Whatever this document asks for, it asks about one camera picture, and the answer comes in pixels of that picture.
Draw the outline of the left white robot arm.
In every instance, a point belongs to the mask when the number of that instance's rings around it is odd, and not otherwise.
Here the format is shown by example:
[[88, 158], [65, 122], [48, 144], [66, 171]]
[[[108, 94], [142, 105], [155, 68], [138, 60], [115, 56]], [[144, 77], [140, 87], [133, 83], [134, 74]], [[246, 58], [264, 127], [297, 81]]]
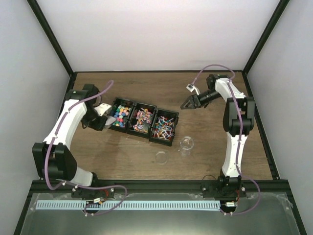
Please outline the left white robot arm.
[[78, 166], [70, 146], [79, 124], [95, 131], [104, 129], [111, 105], [100, 103], [95, 106], [95, 103], [112, 85], [113, 80], [110, 80], [103, 91], [99, 91], [93, 84], [85, 84], [80, 91], [70, 90], [51, 132], [43, 142], [34, 143], [32, 154], [37, 173], [50, 190], [58, 188], [50, 183], [51, 179], [55, 179], [61, 185], [82, 187], [83, 193], [90, 198], [99, 194], [100, 186], [94, 182], [96, 175]]

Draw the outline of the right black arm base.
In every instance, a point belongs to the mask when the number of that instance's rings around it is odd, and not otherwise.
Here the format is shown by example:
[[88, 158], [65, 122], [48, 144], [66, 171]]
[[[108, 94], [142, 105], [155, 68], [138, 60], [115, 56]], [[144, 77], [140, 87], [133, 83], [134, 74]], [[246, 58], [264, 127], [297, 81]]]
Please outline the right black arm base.
[[215, 198], [217, 200], [234, 199], [245, 197], [241, 176], [229, 177], [220, 175], [205, 175], [202, 178], [200, 189], [204, 197]]

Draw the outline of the metal scoop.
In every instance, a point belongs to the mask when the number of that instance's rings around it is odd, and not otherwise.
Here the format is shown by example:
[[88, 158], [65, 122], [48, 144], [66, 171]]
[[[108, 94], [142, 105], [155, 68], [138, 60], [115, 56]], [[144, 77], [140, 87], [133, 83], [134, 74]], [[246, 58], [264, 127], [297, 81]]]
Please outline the metal scoop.
[[104, 129], [109, 129], [115, 121], [116, 121], [115, 117], [107, 116], [107, 120], [105, 122]]

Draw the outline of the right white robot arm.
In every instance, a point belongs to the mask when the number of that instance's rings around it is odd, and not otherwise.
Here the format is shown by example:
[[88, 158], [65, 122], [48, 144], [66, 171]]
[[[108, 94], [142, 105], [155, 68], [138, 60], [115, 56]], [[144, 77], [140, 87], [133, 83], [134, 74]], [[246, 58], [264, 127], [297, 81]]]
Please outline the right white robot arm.
[[254, 128], [255, 101], [239, 91], [226, 75], [211, 74], [207, 77], [208, 90], [200, 92], [193, 84], [186, 86], [190, 95], [180, 106], [184, 109], [206, 108], [212, 101], [225, 101], [223, 129], [227, 136], [227, 146], [222, 175], [229, 178], [241, 176], [241, 161], [245, 142]]

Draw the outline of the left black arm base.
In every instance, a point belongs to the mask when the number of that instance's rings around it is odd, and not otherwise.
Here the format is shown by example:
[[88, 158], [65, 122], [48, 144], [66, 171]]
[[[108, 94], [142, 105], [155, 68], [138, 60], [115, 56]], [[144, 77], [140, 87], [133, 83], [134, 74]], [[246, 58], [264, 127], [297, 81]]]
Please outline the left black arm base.
[[73, 198], [82, 198], [85, 200], [91, 200], [99, 197], [113, 198], [114, 189], [85, 189], [78, 188], [75, 192], [72, 192]]

